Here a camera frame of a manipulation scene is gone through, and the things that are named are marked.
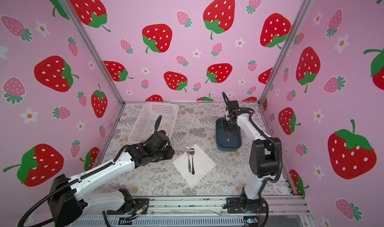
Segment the teal plastic utensil tray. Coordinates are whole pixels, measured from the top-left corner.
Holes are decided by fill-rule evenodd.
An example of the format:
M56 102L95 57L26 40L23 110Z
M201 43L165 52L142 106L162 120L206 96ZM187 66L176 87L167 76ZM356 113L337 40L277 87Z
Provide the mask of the teal plastic utensil tray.
M216 145L220 151L235 152L242 146L242 137L240 133L226 132L223 123L226 118L219 118L216 121Z

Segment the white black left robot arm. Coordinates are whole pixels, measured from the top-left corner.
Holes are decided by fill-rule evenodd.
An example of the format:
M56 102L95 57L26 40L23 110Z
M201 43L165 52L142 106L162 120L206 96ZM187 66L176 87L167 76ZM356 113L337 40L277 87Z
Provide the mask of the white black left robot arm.
M147 140L124 145L113 159L69 178L65 175L57 177L50 193L34 204L17 225L23 227L27 218L45 202L49 204L52 218L38 223L38 227L50 223L54 223L56 227L66 227L81 216L94 212L112 211L122 215L134 209L134 199L126 190L94 196L92 192L125 172L173 158L175 151L170 139L164 130L159 130L161 120L162 116L159 116L154 132Z

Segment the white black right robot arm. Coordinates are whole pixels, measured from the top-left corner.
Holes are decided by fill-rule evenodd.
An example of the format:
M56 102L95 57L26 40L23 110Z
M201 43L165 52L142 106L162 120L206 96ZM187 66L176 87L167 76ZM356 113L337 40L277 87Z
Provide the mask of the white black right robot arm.
M222 130L226 133L226 140L230 139L230 133L237 136L240 131L252 141L249 165L253 175L242 189L238 200L227 199L223 209L229 213L242 210L245 213L255 213L265 210L268 213L268 203L262 197L262 191L267 182L276 183L280 179L283 168L282 143L279 138L272 138L266 134L253 121L255 110L241 108L238 101L229 100L225 92L222 92L226 104Z

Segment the white paper napkin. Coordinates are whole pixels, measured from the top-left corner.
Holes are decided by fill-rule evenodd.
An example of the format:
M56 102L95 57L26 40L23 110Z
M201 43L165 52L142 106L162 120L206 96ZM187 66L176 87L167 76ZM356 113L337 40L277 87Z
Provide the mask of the white paper napkin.
M216 165L216 163L206 154L206 152L201 149L197 144L191 146L195 149L194 154L194 166L195 174L189 173L188 169L188 157L186 151L183 152L177 159L173 161L174 166L177 168L179 173L188 183L188 185L193 188L200 180L202 180L205 175L207 175Z

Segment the silver metal spoon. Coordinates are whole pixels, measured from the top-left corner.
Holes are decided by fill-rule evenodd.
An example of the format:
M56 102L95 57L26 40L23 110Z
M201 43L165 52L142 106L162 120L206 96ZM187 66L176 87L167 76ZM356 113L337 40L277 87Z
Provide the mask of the silver metal spoon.
M189 153L190 153L190 156L191 156L191 158L192 158L192 169L191 169L191 173L192 173L192 175L194 175L194 174L195 174L195 166L194 166L194 154L195 154L195 149L194 149L194 148L190 148Z

